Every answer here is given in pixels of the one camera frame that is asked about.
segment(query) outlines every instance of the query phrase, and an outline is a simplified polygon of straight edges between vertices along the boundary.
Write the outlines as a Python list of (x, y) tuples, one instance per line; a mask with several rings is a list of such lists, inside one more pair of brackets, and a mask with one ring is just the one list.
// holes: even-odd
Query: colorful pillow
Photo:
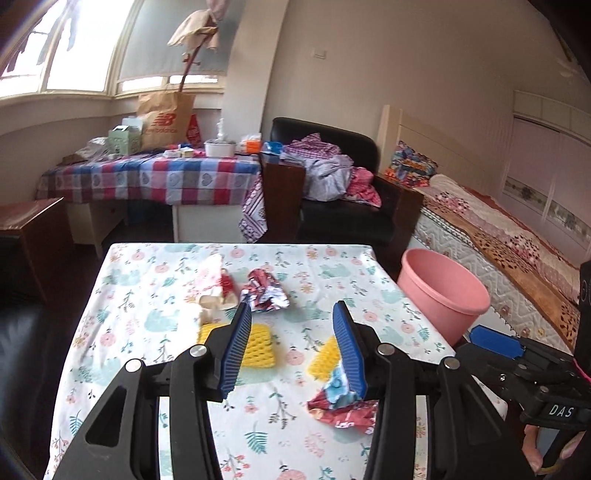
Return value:
[(429, 179), (437, 173), (437, 163), (415, 152), (402, 140), (384, 174), (407, 187), (428, 187)]

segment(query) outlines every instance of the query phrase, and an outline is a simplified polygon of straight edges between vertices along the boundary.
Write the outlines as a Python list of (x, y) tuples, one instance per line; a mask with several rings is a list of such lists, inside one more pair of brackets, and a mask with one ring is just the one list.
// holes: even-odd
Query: white bucket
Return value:
[(205, 142), (205, 154), (210, 158), (233, 157), (235, 153), (236, 144)]

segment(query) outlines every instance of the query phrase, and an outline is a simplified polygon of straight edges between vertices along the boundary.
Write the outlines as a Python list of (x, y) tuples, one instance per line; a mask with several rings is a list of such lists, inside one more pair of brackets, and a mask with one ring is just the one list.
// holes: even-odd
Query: new balance logo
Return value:
[(153, 127), (170, 127), (176, 119), (176, 113), (160, 113), (152, 122)]

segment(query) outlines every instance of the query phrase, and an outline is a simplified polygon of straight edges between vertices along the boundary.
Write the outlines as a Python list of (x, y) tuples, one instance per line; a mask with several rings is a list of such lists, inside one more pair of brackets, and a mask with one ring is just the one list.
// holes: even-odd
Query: wardrobe door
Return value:
[(499, 203), (539, 232), (560, 147), (556, 130), (515, 118), (509, 171)]
[(508, 177), (548, 195), (559, 151), (560, 134), (556, 130), (516, 118)]
[(591, 225), (591, 147), (568, 135), (560, 137), (552, 200)]

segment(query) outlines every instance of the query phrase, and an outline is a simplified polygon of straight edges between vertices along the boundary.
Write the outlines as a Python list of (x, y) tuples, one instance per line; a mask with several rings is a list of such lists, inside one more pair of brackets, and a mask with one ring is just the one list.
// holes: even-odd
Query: black leather armchair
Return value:
[(18, 237), (0, 236), (0, 477), (38, 478), (53, 399), (44, 398), (50, 325)]
[[(271, 141), (289, 144), (305, 136), (319, 133), (322, 140), (338, 145), (357, 167), (376, 174), (379, 166), (378, 147), (364, 135), (278, 117), (273, 120)], [(382, 207), (334, 200), (332, 202), (301, 201), (297, 241), (301, 243), (370, 245), (386, 271), (397, 277), (400, 257), (406, 249), (418, 219), (422, 195), (380, 178), (372, 183), (382, 199)]]

